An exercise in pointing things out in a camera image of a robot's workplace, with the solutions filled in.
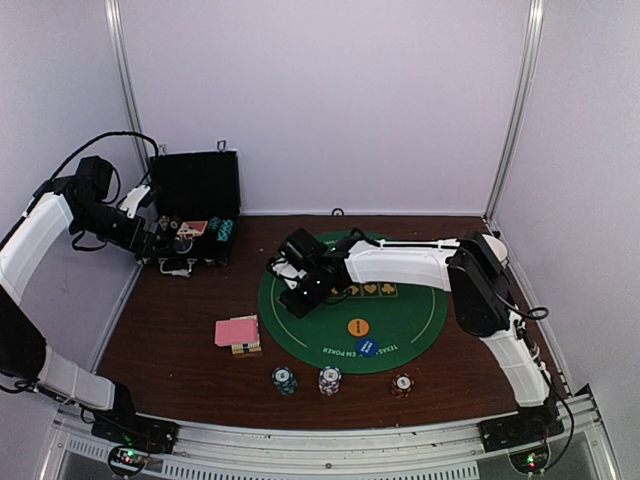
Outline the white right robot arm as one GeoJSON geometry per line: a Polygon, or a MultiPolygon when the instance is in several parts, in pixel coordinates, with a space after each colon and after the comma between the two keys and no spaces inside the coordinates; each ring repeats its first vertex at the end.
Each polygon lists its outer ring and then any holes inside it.
{"type": "Polygon", "coordinates": [[[289,235],[267,270],[286,284],[280,303],[303,318],[355,284],[391,282],[430,287],[453,298],[459,327],[480,339],[504,372],[518,412],[512,430],[519,440],[535,440],[558,420],[558,395],[526,322],[548,317],[546,307],[523,312],[505,273],[506,246],[473,231],[458,239],[390,241],[359,228],[326,245],[299,228],[289,235]]]}

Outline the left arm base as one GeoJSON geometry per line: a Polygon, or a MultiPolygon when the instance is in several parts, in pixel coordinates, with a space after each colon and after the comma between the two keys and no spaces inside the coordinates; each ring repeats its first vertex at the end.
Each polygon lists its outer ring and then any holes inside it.
{"type": "Polygon", "coordinates": [[[100,416],[91,425],[93,436],[113,443],[106,463],[111,472],[121,478],[140,474],[153,455],[171,454],[179,432],[174,422],[148,417],[137,417],[134,427],[100,416]]]}

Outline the orange round button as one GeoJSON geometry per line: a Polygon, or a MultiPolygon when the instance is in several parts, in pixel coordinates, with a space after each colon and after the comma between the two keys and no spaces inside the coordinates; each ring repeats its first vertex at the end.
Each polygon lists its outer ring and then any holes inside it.
{"type": "Polygon", "coordinates": [[[348,322],[347,331],[353,337],[362,338],[370,332],[370,325],[364,319],[354,318],[348,322]]]}

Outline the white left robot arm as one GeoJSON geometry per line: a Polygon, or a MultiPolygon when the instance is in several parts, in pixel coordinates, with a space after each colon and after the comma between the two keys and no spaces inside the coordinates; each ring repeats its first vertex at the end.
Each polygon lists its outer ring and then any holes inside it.
{"type": "Polygon", "coordinates": [[[38,389],[55,400],[94,412],[123,444],[144,433],[127,387],[81,368],[59,355],[21,308],[33,275],[63,233],[95,235],[145,262],[165,255],[167,241],[145,227],[137,211],[154,198],[141,183],[112,205],[106,196],[114,168],[99,156],[83,158],[76,172],[54,174],[34,193],[1,242],[1,372],[16,379],[12,393],[38,389]]]}

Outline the blue round button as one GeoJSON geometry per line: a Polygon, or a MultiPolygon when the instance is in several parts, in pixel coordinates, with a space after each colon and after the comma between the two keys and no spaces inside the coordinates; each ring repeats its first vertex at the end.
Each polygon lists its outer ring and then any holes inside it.
{"type": "Polygon", "coordinates": [[[379,344],[373,338],[361,338],[356,343],[356,353],[364,358],[371,358],[377,355],[379,344]]]}

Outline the brown chip stack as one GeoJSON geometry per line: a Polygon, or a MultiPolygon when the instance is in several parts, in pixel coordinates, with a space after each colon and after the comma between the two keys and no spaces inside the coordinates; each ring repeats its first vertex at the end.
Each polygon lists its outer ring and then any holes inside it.
{"type": "Polygon", "coordinates": [[[406,398],[410,395],[414,386],[414,380],[406,373],[394,376],[390,384],[390,392],[399,398],[406,398]]]}

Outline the blue white chip stack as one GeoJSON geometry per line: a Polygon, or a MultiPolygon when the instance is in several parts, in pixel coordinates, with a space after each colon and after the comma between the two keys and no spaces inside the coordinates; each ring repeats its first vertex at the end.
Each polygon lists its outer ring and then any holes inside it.
{"type": "Polygon", "coordinates": [[[339,392],[342,372],[338,367],[325,366],[318,377],[318,389],[325,396],[332,396],[339,392]]]}

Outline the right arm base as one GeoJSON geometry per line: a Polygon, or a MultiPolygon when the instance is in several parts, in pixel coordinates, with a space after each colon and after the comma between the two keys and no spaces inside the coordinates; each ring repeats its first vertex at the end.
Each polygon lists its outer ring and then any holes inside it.
{"type": "Polygon", "coordinates": [[[561,420],[545,423],[539,417],[511,415],[478,424],[486,453],[506,450],[511,466],[520,474],[541,473],[551,463],[551,437],[564,432],[561,420]]]}

